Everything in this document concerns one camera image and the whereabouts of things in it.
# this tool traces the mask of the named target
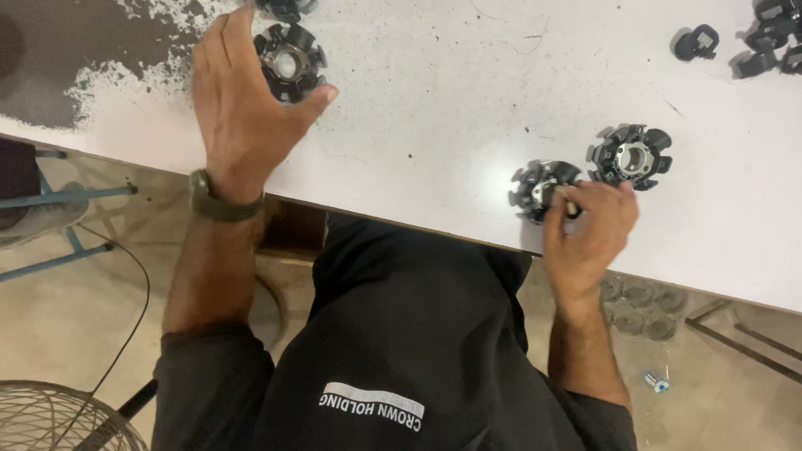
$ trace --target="wristwatch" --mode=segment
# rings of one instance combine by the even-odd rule
[[[189,176],[189,208],[193,213],[222,222],[239,222],[259,214],[262,194],[253,204],[238,205],[214,197],[209,186],[209,175],[198,169]]]

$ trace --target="white tabletop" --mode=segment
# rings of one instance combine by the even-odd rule
[[[342,94],[266,190],[540,252],[540,229],[508,201],[516,170],[594,169],[602,129],[647,124],[671,135],[674,164],[639,194],[611,269],[802,311],[802,77],[732,79],[728,61],[748,50],[735,34],[753,21],[743,0],[321,0],[302,25]],[[719,56],[678,61],[670,41],[701,23]],[[0,117],[0,133],[189,173],[204,155],[179,78],[92,75],[76,130]]]

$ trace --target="metal fan guard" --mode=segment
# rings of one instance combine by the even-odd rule
[[[35,380],[4,380],[0,381],[0,449],[147,451],[148,447],[125,418],[87,392]]]

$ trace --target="black t-shirt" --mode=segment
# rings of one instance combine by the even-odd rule
[[[333,216],[277,367],[243,324],[164,336],[153,449],[635,449],[625,408],[527,360],[530,262]]]

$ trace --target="wire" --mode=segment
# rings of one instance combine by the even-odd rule
[[[145,284],[147,285],[147,289],[146,289],[146,295],[145,295],[145,305],[142,308],[142,313],[140,314],[139,319],[136,320],[136,324],[134,325],[134,329],[131,331],[131,334],[125,340],[125,343],[123,343],[123,346],[117,352],[117,355],[114,357],[114,360],[111,362],[111,365],[109,365],[108,370],[106,370],[105,374],[103,374],[103,377],[100,378],[100,382],[98,382],[98,384],[95,386],[95,388],[91,392],[89,392],[89,396],[87,397],[87,400],[83,402],[83,405],[78,410],[78,413],[75,415],[75,418],[72,419],[72,421],[67,426],[67,428],[64,429],[64,432],[61,434],[61,436],[59,436],[59,439],[55,442],[55,444],[52,445],[52,449],[54,449],[55,446],[58,445],[61,442],[61,440],[67,435],[67,432],[69,432],[70,429],[72,429],[72,426],[81,417],[81,414],[83,413],[83,410],[87,407],[89,402],[92,401],[92,399],[94,399],[95,393],[97,393],[98,390],[100,390],[100,386],[103,385],[103,382],[106,381],[106,378],[108,377],[109,373],[111,373],[111,370],[114,369],[115,365],[117,365],[117,360],[119,360],[119,357],[123,354],[123,351],[125,351],[125,348],[131,342],[131,339],[134,338],[134,334],[136,333],[136,330],[140,328],[140,324],[142,323],[142,318],[144,318],[145,312],[148,311],[148,305],[150,304],[150,277],[148,276],[148,271],[145,270],[145,267],[142,264],[142,262],[140,262],[140,260],[134,254],[132,254],[130,250],[126,249],[125,246],[119,244],[118,242],[112,240],[111,238],[106,238],[103,235],[95,232],[94,230],[91,230],[91,229],[87,228],[83,224],[75,224],[75,225],[80,227],[81,229],[86,230],[90,234],[93,234],[93,235],[95,235],[97,237],[100,237],[100,238],[106,240],[107,242],[110,242],[110,243],[114,244],[114,246],[119,247],[120,249],[124,250],[126,254],[130,255],[131,258],[134,259],[134,262],[136,262],[136,264],[140,266],[140,268],[142,269],[142,273],[145,274]]]

